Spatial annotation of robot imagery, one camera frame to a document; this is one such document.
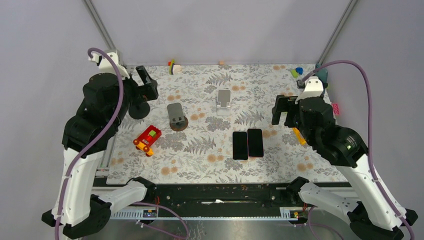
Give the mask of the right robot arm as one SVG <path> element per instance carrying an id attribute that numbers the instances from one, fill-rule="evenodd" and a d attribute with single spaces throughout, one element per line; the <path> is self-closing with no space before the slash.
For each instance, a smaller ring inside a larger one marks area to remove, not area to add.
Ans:
<path id="1" fill-rule="evenodd" d="M 313 205 L 347 223 L 362 240 L 401 240 L 401 227 L 411 226 L 418 219 L 414 210 L 391 204 L 396 200 L 383 194 L 381 180 L 375 180 L 376 169 L 369 164 L 369 149 L 361 136 L 351 128 L 336 124 L 333 108 L 322 97 L 296 100 L 278 95 L 272 108 L 273 125 L 286 113 L 285 126 L 297 129 L 322 158 L 347 179 L 358 196 L 350 201 L 297 177 L 287 187 L 287 201 L 293 206 Z"/>

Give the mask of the purple-edged black phone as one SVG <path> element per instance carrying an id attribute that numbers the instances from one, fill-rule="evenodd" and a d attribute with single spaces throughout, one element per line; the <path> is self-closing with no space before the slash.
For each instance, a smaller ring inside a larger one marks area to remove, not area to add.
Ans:
<path id="1" fill-rule="evenodd" d="M 248 156 L 262 158 L 264 156 L 263 133 L 261 129 L 250 128 L 247 130 Z"/>

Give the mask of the wooden-base grey phone stand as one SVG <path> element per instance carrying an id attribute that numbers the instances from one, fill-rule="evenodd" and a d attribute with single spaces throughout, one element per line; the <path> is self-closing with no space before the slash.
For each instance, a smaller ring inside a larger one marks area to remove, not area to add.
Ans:
<path id="1" fill-rule="evenodd" d="M 169 126 L 175 132 L 181 132 L 188 127 L 188 119 L 185 117 L 182 105 L 171 103 L 167 106 Z"/>

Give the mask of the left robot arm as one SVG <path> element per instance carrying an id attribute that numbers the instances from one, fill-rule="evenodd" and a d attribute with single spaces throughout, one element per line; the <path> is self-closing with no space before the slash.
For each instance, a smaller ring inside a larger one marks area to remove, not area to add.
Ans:
<path id="1" fill-rule="evenodd" d="M 41 217 L 56 229 L 56 236 L 77 240 L 98 233 L 116 212 L 135 202 L 148 206 L 156 199 L 155 184 L 140 176 L 110 193 L 92 193 L 98 164 L 124 117 L 145 118 L 149 101 L 158 98 L 158 84 L 146 68 L 137 66 L 136 72 L 142 85 L 132 77 L 118 81 L 114 73 L 98 73 L 82 88 L 83 100 L 63 132 L 60 193 L 54 208 Z"/>

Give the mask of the teal phone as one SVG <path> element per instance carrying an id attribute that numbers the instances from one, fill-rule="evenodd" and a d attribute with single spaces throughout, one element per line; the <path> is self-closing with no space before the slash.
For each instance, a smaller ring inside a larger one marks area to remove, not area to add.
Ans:
<path id="1" fill-rule="evenodd" d="M 317 71 L 314 76 L 318 77 L 318 79 L 322 82 L 324 89 L 328 87 L 328 70 L 326 68 L 322 68 Z"/>

